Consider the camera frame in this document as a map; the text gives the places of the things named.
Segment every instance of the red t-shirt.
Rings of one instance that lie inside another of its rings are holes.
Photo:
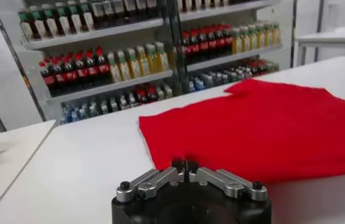
[[[139,118],[157,169],[188,158],[267,183],[345,173],[345,100],[323,88],[257,80],[226,92]]]

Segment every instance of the white table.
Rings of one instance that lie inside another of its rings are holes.
[[[324,86],[345,99],[345,57],[260,79]],[[153,167],[138,116],[226,95],[228,86],[57,127],[1,200],[0,223],[111,223],[110,203],[118,184]],[[345,176],[278,184],[269,190],[274,223],[345,223],[345,205],[335,201],[345,198]]]
[[[55,121],[0,133],[0,199],[51,132]]]
[[[345,27],[331,32],[314,33],[295,38],[298,44],[297,65],[304,65],[307,47],[345,48]]]

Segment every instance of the shelf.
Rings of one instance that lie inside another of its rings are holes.
[[[191,71],[195,71],[195,70],[199,70],[199,69],[203,69],[203,68],[213,67],[215,65],[222,65],[225,63],[239,60],[239,59],[248,58],[248,57],[258,55],[258,54],[266,53],[269,51],[275,51],[277,49],[280,49],[281,47],[282,47],[282,45],[278,44],[275,46],[260,48],[260,49],[256,49],[253,51],[248,51],[248,52],[239,53],[239,54],[232,54],[232,55],[228,55],[225,57],[211,59],[208,61],[202,61],[202,62],[187,66],[187,71],[191,72]]]
[[[28,50],[40,50],[47,47],[59,46],[63,44],[76,43],[84,40],[91,40],[100,37],[112,36],[120,33],[132,32],[135,30],[149,29],[152,27],[159,27],[163,24],[163,20],[152,19],[144,22],[127,24],[123,26],[111,27],[102,30],[95,30],[91,32],[78,33],[74,35],[68,35],[65,37],[58,37],[40,41],[31,41],[24,44],[24,47]]]
[[[53,98],[47,99],[46,102],[48,104],[63,103],[63,102],[67,102],[70,100],[80,99],[83,97],[93,96],[96,94],[105,93],[105,92],[112,91],[112,90],[117,90],[117,89],[129,87],[129,86],[138,85],[141,83],[146,83],[146,82],[151,82],[151,81],[155,81],[155,80],[159,80],[159,79],[168,78],[168,77],[171,77],[172,74],[173,74],[172,70],[169,70],[166,72],[160,72],[160,73],[156,73],[153,75],[147,75],[145,77],[141,77],[138,79],[132,79],[129,81],[113,83],[113,84],[104,85],[104,86],[98,86],[98,87],[86,89],[83,91],[78,91],[78,92],[74,92],[74,93],[65,94],[62,96],[53,97]]]
[[[179,17],[180,17],[180,21],[190,21],[194,19],[223,15],[223,14],[228,14],[232,12],[240,12],[240,11],[249,10],[249,9],[259,9],[262,7],[275,5],[279,3],[280,1],[281,0],[258,0],[258,1],[244,2],[241,4],[226,5],[224,7],[215,8],[215,9],[181,13]]]

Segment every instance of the white tabletop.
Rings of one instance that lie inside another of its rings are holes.
[[[47,121],[0,133],[0,198],[52,130],[54,123]]]
[[[345,57],[266,75],[260,79],[323,86],[335,96],[345,99]],[[1,200],[0,223],[111,223],[110,203],[118,184],[123,180],[132,180],[153,167],[138,129],[138,116],[158,114],[171,108],[226,95],[223,90],[228,86],[57,127]],[[316,213],[322,211],[322,208],[317,208],[321,205],[328,211],[341,208],[341,205],[334,205],[334,208],[333,201],[326,204],[319,200],[320,196],[331,197],[325,195],[325,192],[330,191],[321,189],[317,181],[332,180],[329,182],[336,183],[336,178],[270,186],[270,197],[274,195],[271,199],[274,201],[276,223],[329,223],[332,216],[325,219],[325,215],[330,215],[329,212],[312,217],[299,211],[306,209],[298,207],[307,206],[302,203],[303,199],[311,197],[297,197],[295,194],[317,197],[316,201],[309,201],[313,203],[309,206],[315,208]],[[345,195],[345,189],[336,194]],[[335,215],[345,217],[345,211],[338,211]],[[335,219],[330,221],[334,224],[345,223]]]

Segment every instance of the red label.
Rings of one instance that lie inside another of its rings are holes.
[[[217,42],[215,40],[209,42],[209,48],[216,48],[216,47],[217,47]]]
[[[207,50],[209,48],[209,43],[208,42],[201,43],[200,48],[201,50]]]
[[[233,38],[231,37],[225,38],[225,44],[232,44],[232,41],[233,41]]]
[[[99,71],[100,71],[100,73],[107,73],[109,71],[109,66],[108,65],[100,65]]]
[[[217,40],[217,47],[223,47],[225,45],[225,39]]]
[[[44,82],[46,85],[50,85],[50,84],[53,84],[55,83],[55,79],[53,78],[52,75],[48,76],[48,77],[44,77]]]

